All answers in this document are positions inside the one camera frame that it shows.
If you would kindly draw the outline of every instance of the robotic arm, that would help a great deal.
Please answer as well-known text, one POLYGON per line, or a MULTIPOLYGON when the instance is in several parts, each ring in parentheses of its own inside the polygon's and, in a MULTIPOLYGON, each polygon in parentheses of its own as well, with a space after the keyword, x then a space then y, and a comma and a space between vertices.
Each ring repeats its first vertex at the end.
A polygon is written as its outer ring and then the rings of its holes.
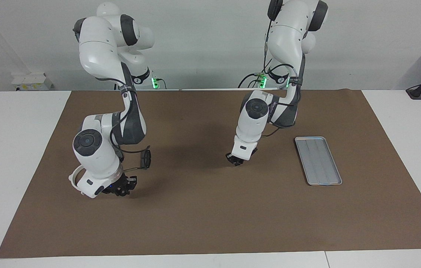
POLYGON ((278 129, 295 124, 305 68, 304 54, 314 47, 315 37, 311 32, 320 29, 327 10, 328 5, 323 1, 313 10, 301 0, 284 4, 282 0, 270 2, 268 17, 275 23, 269 29, 268 50, 273 58, 266 73, 278 86, 287 88, 287 95, 279 97, 254 90, 244 97, 234 146, 226 155, 229 162, 238 166, 250 159, 257 151, 267 123, 278 129))
POLYGON ((89 115, 73 140, 73 151, 80 161, 70 176, 73 187, 88 197, 99 193, 125 196, 136 186, 137 178, 124 174, 122 152, 141 153, 141 169, 149 168, 151 153, 124 151, 121 144, 138 144, 146 135, 146 124, 139 109, 135 83, 143 83, 144 58, 137 49, 151 48, 154 37, 149 28, 139 26, 128 15, 119 15, 119 8, 103 3, 97 16, 78 20, 73 29, 80 43, 80 62, 85 71, 101 81, 114 81, 120 89, 125 110, 113 114, 89 115), (78 173, 86 169, 75 184, 78 173))

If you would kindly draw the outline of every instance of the white tabletop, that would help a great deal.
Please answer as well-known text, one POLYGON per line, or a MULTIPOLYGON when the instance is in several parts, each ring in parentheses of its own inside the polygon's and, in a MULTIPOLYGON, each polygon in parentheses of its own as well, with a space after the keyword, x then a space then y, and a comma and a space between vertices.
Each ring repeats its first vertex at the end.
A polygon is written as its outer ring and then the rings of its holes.
MULTIPOLYGON (((363 92, 421 192, 421 100, 363 92)), ((0 92, 0 245, 70 92, 0 92)), ((421 267, 421 249, 0 259, 0 267, 421 267)))

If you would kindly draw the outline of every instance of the green light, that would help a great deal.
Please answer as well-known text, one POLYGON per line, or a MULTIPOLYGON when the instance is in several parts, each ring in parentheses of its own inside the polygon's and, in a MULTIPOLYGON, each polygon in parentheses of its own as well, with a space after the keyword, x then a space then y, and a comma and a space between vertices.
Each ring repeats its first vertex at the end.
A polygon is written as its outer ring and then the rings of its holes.
POLYGON ((151 82, 154 89, 159 88, 159 82, 154 77, 151 78, 151 82))
POLYGON ((265 85, 267 84, 267 77, 263 76, 261 78, 262 80, 260 80, 260 84, 258 86, 260 86, 260 88, 265 88, 265 85))

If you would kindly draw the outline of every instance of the metal tray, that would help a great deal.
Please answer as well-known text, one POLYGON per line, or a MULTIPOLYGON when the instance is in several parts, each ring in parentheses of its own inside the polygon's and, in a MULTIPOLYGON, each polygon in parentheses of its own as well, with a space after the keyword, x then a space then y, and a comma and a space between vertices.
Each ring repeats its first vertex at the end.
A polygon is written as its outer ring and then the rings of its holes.
POLYGON ((341 180, 324 137, 296 137, 295 143, 310 185, 340 185, 341 180))

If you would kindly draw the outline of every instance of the white robot link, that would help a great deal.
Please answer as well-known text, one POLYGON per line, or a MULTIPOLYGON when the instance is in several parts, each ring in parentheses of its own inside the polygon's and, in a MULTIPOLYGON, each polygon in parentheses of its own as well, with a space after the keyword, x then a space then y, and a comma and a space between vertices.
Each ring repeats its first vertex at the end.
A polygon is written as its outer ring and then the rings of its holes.
POLYGON ((97 16, 78 20, 73 31, 79 42, 81 66, 98 80, 114 81, 119 86, 125 110, 89 115, 83 120, 73 140, 73 151, 81 166, 69 180, 74 188, 91 198, 99 193, 125 196, 134 189, 137 179, 125 175, 122 153, 141 153, 141 166, 134 169, 149 168, 151 163, 149 146, 141 151, 125 151, 120 145, 138 144, 146 135, 134 84, 143 83, 149 75, 137 50, 151 48, 154 36, 149 28, 120 14, 119 8, 109 2, 98 7, 97 16), (83 169, 85 173, 75 183, 83 169))
POLYGON ((305 68, 304 54, 315 46, 315 36, 311 32, 320 29, 327 10, 328 5, 323 1, 310 9, 301 0, 289 0, 284 4, 282 0, 271 0, 265 48, 268 46, 272 59, 271 64, 264 63, 263 71, 277 87, 287 87, 287 95, 283 98, 254 90, 244 97, 234 146, 232 152, 226 154, 229 162, 239 166, 250 159, 257 151, 257 143, 267 123, 277 127, 275 131, 295 124, 305 68))

